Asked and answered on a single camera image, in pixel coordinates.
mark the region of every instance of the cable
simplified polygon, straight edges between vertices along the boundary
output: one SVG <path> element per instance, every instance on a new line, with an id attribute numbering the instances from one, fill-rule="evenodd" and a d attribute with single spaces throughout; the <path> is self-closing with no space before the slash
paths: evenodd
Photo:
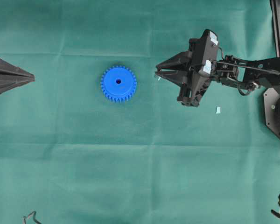
<path id="1" fill-rule="evenodd" d="M 253 69 L 253 70 L 257 70 L 257 71 L 263 71 L 265 73 L 270 73 L 270 74 L 275 74 L 275 75 L 280 75 L 280 72 L 278 72 L 278 71 L 258 69 L 258 68 L 254 68 L 254 67 L 247 66 L 247 65 L 232 64 L 232 63 L 228 63 L 228 62 L 219 62 L 219 61 L 216 61 L 216 60 L 212 60 L 212 62 L 216 62 L 218 64 L 227 64 L 227 65 L 240 67 L 240 68 Z"/>
<path id="2" fill-rule="evenodd" d="M 227 76 L 227 78 L 233 82 L 236 82 L 237 84 L 237 89 L 238 89 L 238 92 L 239 94 L 241 94 L 242 96 L 248 96 L 252 91 L 251 90 L 247 90 L 246 93 L 244 93 L 241 89 L 240 89 L 240 85 L 239 85 L 239 81 L 237 79 L 233 79 L 233 78 L 230 78 L 229 76 Z"/>
<path id="3" fill-rule="evenodd" d="M 221 48 L 221 47 L 219 47 L 219 49 L 220 49 L 220 51 L 221 51 L 221 57 L 222 57 L 222 59 L 224 60 L 223 50 L 222 50 L 222 48 Z"/>

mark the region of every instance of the blue gear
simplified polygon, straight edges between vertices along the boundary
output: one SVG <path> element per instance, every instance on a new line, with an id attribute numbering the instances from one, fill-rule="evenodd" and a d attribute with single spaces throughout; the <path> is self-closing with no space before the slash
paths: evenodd
<path id="1" fill-rule="evenodd" d="M 113 66 L 107 69 L 101 78 L 101 89 L 111 101 L 129 100 L 135 94 L 136 88 L 136 76 L 124 66 Z"/>

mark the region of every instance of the metal wire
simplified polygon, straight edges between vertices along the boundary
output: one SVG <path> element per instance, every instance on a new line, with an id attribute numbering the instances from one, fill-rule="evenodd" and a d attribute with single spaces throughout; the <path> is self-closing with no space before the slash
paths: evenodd
<path id="1" fill-rule="evenodd" d="M 35 216 L 36 216 L 36 211 L 31 212 L 28 216 L 24 216 L 24 221 L 23 223 L 26 224 L 26 219 L 29 219 L 31 216 L 33 216 L 33 221 L 37 224 L 41 224 L 39 221 L 36 220 Z"/>

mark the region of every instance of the green fabric surface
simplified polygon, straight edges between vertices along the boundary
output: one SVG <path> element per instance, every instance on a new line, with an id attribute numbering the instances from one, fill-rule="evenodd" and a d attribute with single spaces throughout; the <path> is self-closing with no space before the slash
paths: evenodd
<path id="1" fill-rule="evenodd" d="M 0 96 L 0 224 L 280 223 L 264 89 L 212 83 L 187 108 L 154 79 L 206 28 L 225 54 L 275 56 L 268 0 L 0 0 L 0 57 L 36 76 Z M 137 76 L 124 104 L 100 90 L 113 65 Z"/>

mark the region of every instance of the robotic arm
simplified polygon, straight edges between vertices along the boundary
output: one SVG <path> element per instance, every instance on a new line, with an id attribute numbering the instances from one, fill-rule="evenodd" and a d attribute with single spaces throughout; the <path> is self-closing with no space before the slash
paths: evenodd
<path id="1" fill-rule="evenodd" d="M 210 83 L 237 88 L 243 96 L 264 86 L 280 94 L 280 57 L 247 61 L 234 56 L 217 61 L 220 49 L 217 35 L 206 29 L 200 39 L 190 39 L 188 51 L 158 64 L 155 74 L 180 87 L 177 97 L 182 105 L 198 107 Z M 245 68 L 244 79 L 238 80 L 238 68 Z"/>

